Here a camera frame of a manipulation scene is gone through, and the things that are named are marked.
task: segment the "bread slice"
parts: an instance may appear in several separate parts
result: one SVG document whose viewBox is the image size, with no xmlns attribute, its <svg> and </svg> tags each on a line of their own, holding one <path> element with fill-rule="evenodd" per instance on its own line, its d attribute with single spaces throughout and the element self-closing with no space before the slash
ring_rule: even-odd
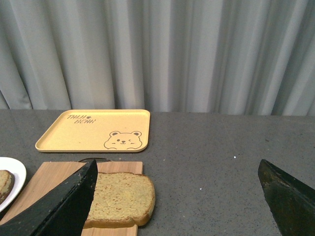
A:
<svg viewBox="0 0 315 236">
<path fill-rule="evenodd" d="M 14 186 L 14 174 L 0 170 L 0 204 L 4 202 Z"/>
<path fill-rule="evenodd" d="M 145 175 L 98 173 L 86 228 L 124 228 L 146 224 L 155 205 L 152 181 Z"/>
</svg>

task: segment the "bear illustration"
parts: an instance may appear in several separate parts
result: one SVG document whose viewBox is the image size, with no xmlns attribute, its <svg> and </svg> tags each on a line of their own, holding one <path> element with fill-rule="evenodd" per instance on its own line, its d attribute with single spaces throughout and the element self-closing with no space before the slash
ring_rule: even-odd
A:
<svg viewBox="0 0 315 236">
<path fill-rule="evenodd" d="M 138 149 L 142 145 L 140 140 L 141 132 L 139 131 L 133 131 L 132 133 L 113 131 L 109 136 L 110 138 L 104 143 L 104 147 L 107 149 Z"/>
</svg>

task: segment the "white plate rim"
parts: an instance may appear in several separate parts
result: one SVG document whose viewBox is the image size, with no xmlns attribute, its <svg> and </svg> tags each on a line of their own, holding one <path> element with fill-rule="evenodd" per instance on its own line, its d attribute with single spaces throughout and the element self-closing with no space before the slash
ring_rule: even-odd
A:
<svg viewBox="0 0 315 236">
<path fill-rule="evenodd" d="M 19 194 L 25 180 L 26 168 L 22 162 L 11 157 L 0 156 L 0 170 L 8 170 L 14 174 L 14 185 L 7 198 L 0 204 L 0 212 L 2 212 Z"/>
</svg>

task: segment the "curtain fold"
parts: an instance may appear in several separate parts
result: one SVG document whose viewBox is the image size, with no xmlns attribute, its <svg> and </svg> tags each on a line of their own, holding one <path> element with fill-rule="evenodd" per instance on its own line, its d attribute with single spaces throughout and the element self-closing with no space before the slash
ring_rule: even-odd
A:
<svg viewBox="0 0 315 236">
<path fill-rule="evenodd" d="M 312 0 L 0 0 L 0 109 L 315 115 Z"/>
</svg>

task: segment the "gray countertop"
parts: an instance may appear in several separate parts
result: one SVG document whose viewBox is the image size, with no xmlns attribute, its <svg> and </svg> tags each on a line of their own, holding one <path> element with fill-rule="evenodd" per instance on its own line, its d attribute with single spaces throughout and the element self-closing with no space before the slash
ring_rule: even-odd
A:
<svg viewBox="0 0 315 236">
<path fill-rule="evenodd" d="M 37 151 L 36 141 L 61 113 L 1 110 L 0 156 L 24 163 L 26 183 L 45 161 L 142 161 L 156 206 L 139 236 L 281 235 L 258 179 L 261 159 L 315 188 L 314 117 L 151 113 L 140 153 Z"/>
</svg>

